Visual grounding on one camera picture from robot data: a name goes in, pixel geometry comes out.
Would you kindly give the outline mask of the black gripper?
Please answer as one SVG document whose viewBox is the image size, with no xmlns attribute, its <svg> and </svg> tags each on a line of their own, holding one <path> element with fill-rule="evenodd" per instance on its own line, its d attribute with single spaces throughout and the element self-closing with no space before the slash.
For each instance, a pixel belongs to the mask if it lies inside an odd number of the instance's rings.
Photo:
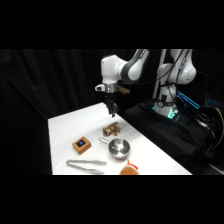
<svg viewBox="0 0 224 224">
<path fill-rule="evenodd" d="M 116 92 L 114 92 L 114 93 L 106 93 L 105 94 L 105 101 L 107 102 L 106 106 L 107 106 L 107 109 L 108 109 L 108 113 L 112 114 L 112 117 L 115 117 L 115 115 L 116 115 L 116 113 L 118 111 L 118 106 L 115 103 L 116 99 L 117 99 L 117 93 Z"/>
</svg>

